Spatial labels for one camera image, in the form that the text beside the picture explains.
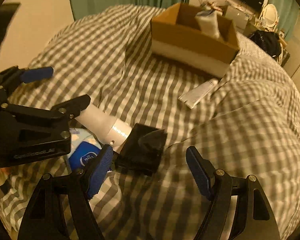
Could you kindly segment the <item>black clothes pile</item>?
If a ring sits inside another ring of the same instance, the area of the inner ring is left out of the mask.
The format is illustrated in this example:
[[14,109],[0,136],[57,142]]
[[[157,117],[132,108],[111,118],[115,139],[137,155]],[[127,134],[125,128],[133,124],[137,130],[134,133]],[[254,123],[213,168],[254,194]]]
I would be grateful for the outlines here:
[[277,60],[281,54],[279,35],[271,31],[256,30],[250,35],[250,40],[257,44],[273,59]]

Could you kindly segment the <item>white cream tube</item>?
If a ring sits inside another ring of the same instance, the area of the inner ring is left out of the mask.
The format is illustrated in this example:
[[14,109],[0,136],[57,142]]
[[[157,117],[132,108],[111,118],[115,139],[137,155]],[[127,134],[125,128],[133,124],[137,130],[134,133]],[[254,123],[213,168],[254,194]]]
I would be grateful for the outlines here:
[[217,79],[210,79],[187,93],[179,96],[178,100],[189,109],[193,109],[218,84]]

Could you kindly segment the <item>oval white vanity mirror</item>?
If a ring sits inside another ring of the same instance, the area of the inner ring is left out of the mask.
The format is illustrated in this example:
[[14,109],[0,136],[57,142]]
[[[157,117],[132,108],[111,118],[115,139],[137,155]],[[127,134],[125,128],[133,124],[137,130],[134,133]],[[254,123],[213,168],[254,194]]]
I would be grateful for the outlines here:
[[279,15],[275,5],[268,4],[264,7],[261,12],[261,23],[265,29],[275,31],[279,23]]

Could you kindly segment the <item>blue tissue pack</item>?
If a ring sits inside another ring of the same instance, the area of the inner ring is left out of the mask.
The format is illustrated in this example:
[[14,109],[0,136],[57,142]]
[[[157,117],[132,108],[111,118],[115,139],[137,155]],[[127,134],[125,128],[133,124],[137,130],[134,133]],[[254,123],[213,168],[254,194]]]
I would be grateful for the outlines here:
[[70,134],[71,150],[66,155],[66,162],[70,171],[73,171],[85,167],[90,159],[97,157],[102,147],[86,129],[71,128]]

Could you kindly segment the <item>black square box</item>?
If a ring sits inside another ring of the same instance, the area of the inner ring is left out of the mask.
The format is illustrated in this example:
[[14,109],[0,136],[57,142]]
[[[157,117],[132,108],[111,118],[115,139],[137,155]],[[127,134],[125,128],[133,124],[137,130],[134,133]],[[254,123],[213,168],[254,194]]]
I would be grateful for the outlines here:
[[158,170],[166,139],[164,129],[135,124],[115,160],[115,167],[152,176]]

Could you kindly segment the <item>white hair dryer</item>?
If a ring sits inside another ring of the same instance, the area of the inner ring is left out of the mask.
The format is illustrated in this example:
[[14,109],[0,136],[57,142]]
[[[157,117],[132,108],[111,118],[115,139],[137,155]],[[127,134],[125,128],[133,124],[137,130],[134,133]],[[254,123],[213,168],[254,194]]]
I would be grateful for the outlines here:
[[111,145],[117,153],[123,148],[132,128],[119,118],[108,115],[92,103],[76,120],[92,132],[101,144]]

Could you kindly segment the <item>brown cardboard box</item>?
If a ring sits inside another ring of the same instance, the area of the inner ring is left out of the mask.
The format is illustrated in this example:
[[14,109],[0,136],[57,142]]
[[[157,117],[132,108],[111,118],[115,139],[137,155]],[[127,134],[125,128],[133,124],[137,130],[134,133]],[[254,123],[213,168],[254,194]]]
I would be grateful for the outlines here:
[[214,28],[202,22],[202,9],[177,3],[151,19],[152,53],[223,77],[239,52],[235,26],[218,13]]

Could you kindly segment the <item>checkered bed duvet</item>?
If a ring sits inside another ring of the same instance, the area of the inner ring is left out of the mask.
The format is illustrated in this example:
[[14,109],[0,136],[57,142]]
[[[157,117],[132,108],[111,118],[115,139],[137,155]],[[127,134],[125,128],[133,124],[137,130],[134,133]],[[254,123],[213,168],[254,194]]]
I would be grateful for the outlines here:
[[157,173],[111,172],[90,201],[105,239],[193,239],[209,202],[186,163],[193,145],[231,176],[255,175],[281,239],[300,223],[300,94],[286,71],[243,35],[226,75],[196,107],[179,96],[205,78],[151,53],[148,6],[117,5],[59,32],[30,63],[51,79],[20,86],[10,103],[50,109],[88,94],[124,122],[163,128]]

